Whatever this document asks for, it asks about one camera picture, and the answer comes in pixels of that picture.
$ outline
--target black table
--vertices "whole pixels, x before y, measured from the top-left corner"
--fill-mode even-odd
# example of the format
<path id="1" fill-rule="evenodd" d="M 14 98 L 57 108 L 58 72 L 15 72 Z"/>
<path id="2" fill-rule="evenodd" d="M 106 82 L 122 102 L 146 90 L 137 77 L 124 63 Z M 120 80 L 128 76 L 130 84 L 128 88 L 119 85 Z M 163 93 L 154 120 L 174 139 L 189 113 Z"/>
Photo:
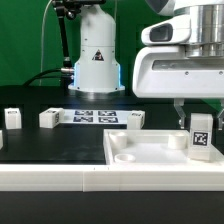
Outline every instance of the black table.
<path id="1" fill-rule="evenodd" d="M 172 100 L 128 96 L 86 101 L 58 87 L 0 87 L 4 132 L 1 164 L 105 164 L 103 130 L 119 126 L 62 125 L 40 129 L 39 113 L 49 107 L 88 110 L 144 110 L 144 129 L 179 129 Z M 4 108 L 18 107 L 22 130 L 5 130 Z M 190 113 L 217 111 L 199 100 L 186 101 Z M 224 150 L 224 132 L 213 131 L 213 144 Z M 223 223 L 223 192 L 0 192 L 1 223 Z"/>

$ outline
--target cable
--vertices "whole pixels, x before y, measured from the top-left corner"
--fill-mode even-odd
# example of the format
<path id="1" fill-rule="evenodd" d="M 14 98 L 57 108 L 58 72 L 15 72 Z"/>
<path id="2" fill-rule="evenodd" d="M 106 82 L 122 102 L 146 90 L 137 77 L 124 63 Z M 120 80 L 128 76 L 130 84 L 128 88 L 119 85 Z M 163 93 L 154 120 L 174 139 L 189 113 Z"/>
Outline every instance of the cable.
<path id="1" fill-rule="evenodd" d="M 51 2 L 53 0 L 50 0 L 45 8 L 43 21 L 42 21 L 42 29 L 41 29 L 41 64 L 40 64 L 40 72 L 43 72 L 44 67 L 44 37 L 45 37 L 45 25 L 46 25 L 46 18 L 48 9 L 50 8 Z"/>
<path id="2" fill-rule="evenodd" d="M 29 84 L 31 82 L 33 82 L 34 80 L 36 79 L 41 79 L 41 78 L 45 78 L 43 76 L 47 75 L 47 74 L 50 74 L 50 73 L 55 73 L 55 72 L 61 72 L 61 69 L 60 68 L 56 68 L 56 69 L 50 69 L 50 70 L 47 70 L 47 71 L 44 71 L 44 72 L 41 72 L 37 75 L 35 75 L 33 78 L 29 79 L 28 81 L 26 81 L 23 86 L 29 86 Z"/>

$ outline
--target white block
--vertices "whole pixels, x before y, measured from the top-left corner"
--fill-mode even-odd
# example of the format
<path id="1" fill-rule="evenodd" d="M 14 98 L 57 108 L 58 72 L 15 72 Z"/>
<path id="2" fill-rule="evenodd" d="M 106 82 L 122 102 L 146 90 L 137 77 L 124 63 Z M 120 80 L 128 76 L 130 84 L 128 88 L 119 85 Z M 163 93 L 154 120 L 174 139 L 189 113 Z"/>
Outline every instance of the white block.
<path id="1" fill-rule="evenodd" d="M 132 111 L 128 116 L 127 129 L 129 130 L 140 130 L 145 123 L 145 112 L 144 111 Z"/>
<path id="2" fill-rule="evenodd" d="M 210 114 L 192 114 L 189 138 L 188 157 L 194 160 L 212 161 L 215 159 L 212 150 L 213 118 Z"/>
<path id="3" fill-rule="evenodd" d="M 39 114 L 40 128 L 54 128 L 64 119 L 63 108 L 49 108 Z"/>
<path id="4" fill-rule="evenodd" d="M 22 121 L 19 108 L 5 109 L 6 129 L 21 129 Z"/>

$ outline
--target green background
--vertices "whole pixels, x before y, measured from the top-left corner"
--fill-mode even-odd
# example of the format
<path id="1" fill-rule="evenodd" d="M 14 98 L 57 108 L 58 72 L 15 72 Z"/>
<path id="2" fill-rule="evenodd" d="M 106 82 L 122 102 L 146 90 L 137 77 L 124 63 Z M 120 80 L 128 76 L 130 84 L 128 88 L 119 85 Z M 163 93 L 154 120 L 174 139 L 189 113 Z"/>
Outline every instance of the green background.
<path id="1" fill-rule="evenodd" d="M 40 72 L 41 26 L 49 0 L 0 1 L 0 85 L 21 85 Z M 102 8 L 114 15 L 114 0 Z M 135 57 L 144 47 L 140 36 L 143 28 L 167 18 L 155 14 L 145 0 L 118 0 L 116 59 L 122 66 L 122 84 L 129 89 Z M 70 56 L 73 63 L 80 54 L 80 19 L 66 21 Z M 62 66 L 59 26 L 53 7 L 45 29 L 44 70 Z M 42 85 L 59 85 L 59 81 L 44 80 Z M 217 107 L 216 101 L 208 101 Z"/>

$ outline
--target white tray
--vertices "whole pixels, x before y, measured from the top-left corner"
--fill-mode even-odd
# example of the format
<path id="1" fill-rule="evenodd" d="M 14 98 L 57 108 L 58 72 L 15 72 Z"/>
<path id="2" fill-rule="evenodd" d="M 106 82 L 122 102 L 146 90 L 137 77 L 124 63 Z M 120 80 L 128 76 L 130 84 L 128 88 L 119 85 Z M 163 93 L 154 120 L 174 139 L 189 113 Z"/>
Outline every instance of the white tray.
<path id="1" fill-rule="evenodd" d="M 176 134 L 175 130 L 105 130 L 104 131 L 104 151 L 108 165 L 181 165 L 181 166 L 217 166 L 223 165 L 224 156 L 214 147 L 211 147 L 213 161 L 204 162 L 188 158 L 187 145 L 185 149 L 170 149 L 168 147 L 169 135 Z M 186 136 L 187 142 L 189 133 L 178 131 Z M 113 136 L 126 135 L 127 145 L 122 144 L 122 139 L 113 140 Z M 117 155 L 124 155 L 123 161 L 115 161 Z"/>

